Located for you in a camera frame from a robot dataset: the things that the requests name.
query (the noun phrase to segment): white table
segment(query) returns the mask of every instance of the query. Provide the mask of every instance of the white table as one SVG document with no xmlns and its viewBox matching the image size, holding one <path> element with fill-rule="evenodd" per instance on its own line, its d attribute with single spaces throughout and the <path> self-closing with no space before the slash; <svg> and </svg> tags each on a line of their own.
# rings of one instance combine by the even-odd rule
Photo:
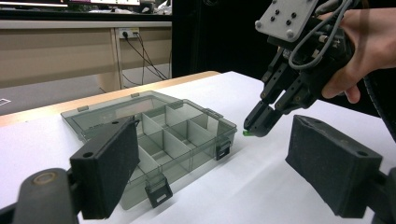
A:
<svg viewBox="0 0 396 224">
<path fill-rule="evenodd" d="M 292 115 L 300 114 L 320 119 L 380 153 L 381 171 L 387 174 L 396 166 L 396 147 L 381 119 L 317 101 L 284 116 L 267 136 L 245 137 L 244 119 L 262 91 L 259 80 L 230 72 L 157 91 L 211 108 L 235 123 L 231 154 L 172 184 L 173 198 L 155 209 L 148 200 L 128 211 L 118 205 L 107 220 L 79 216 L 81 223 L 371 222 L 370 209 L 364 219 L 336 217 L 285 158 Z M 0 136 L 0 207 L 16 202 L 19 185 L 29 175 L 52 167 L 68 169 L 68 158 L 82 146 L 60 115 L 2 127 Z"/>
</svg>

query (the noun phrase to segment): green fingertip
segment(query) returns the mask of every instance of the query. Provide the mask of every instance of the green fingertip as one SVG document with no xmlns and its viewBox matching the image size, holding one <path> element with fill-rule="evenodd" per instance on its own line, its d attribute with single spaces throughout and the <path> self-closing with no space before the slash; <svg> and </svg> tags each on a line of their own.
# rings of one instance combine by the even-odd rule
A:
<svg viewBox="0 0 396 224">
<path fill-rule="evenodd" d="M 243 132 L 242 132 L 242 134 L 244 135 L 244 136 L 253 136 L 253 134 L 251 134 L 249 131 L 247 131 L 247 130 L 244 130 Z"/>
</svg>

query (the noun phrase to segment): desk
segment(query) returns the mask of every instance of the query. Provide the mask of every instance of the desk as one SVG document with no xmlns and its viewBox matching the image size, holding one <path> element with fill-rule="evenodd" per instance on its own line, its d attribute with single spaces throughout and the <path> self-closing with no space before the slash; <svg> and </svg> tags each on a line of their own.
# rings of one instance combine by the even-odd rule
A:
<svg viewBox="0 0 396 224">
<path fill-rule="evenodd" d="M 231 154 L 220 161 L 206 163 L 172 184 L 171 188 L 177 193 L 155 209 L 145 200 L 128 211 L 117 206 L 110 219 L 89 221 L 80 217 L 81 223 L 371 222 L 373 212 L 369 209 L 364 219 L 335 217 L 314 189 L 284 159 L 288 153 L 292 115 L 300 114 L 321 119 L 383 155 L 381 171 L 388 173 L 389 168 L 396 166 L 396 148 L 381 119 L 316 102 L 309 109 L 284 116 L 264 138 L 245 137 L 242 135 L 244 119 L 257 104 L 262 91 L 259 80 L 234 72 L 183 78 L 176 79 L 176 85 L 168 80 L 163 86 L 159 83 L 157 87 L 116 91 L 81 102 L 85 105 L 91 99 L 95 104 L 117 97 L 116 94 L 122 96 L 149 89 L 189 99 L 215 110 L 237 125 Z M 82 143 L 59 113 L 81 102 L 49 106 L 43 110 L 48 111 L 47 114 L 40 119 L 35 116 L 31 117 L 35 119 L 14 124 L 2 121 L 7 126 L 0 129 L 0 176 L 5 179 L 0 184 L 0 207 L 17 200 L 18 187 L 28 175 L 51 167 L 70 167 L 68 158 Z M 40 111 L 26 113 L 32 115 Z"/>
<path fill-rule="evenodd" d="M 0 88 L 98 75 L 105 91 L 123 87 L 122 70 L 143 59 L 120 40 L 138 27 L 154 64 L 169 63 L 170 21 L 0 21 Z M 142 52 L 137 39 L 134 47 Z"/>
</svg>

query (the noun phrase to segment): black bracket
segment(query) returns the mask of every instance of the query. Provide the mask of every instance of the black bracket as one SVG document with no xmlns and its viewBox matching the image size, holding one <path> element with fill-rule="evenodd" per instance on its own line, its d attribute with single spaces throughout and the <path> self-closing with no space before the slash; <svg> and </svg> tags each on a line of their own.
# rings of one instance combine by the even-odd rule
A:
<svg viewBox="0 0 396 224">
<path fill-rule="evenodd" d="M 378 170 L 381 161 L 381 155 L 328 124 L 294 117 L 286 162 L 335 215 L 362 218 L 368 206 L 375 212 L 373 223 L 396 223 L 396 168 L 386 176 Z"/>
</svg>

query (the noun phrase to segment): clear plastic container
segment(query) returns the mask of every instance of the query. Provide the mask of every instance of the clear plastic container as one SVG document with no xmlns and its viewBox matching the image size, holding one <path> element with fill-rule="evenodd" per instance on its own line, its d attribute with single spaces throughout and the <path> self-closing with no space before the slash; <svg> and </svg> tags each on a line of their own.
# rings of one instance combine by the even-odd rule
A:
<svg viewBox="0 0 396 224">
<path fill-rule="evenodd" d="M 169 184 L 227 155 L 236 133 L 235 124 L 189 100 L 153 91 L 140 96 L 143 98 L 63 113 L 83 141 L 120 116 L 133 115 L 140 120 L 136 128 L 140 163 L 122 195 L 120 204 L 124 209 L 147 197 L 153 207 L 172 197 Z"/>
</svg>

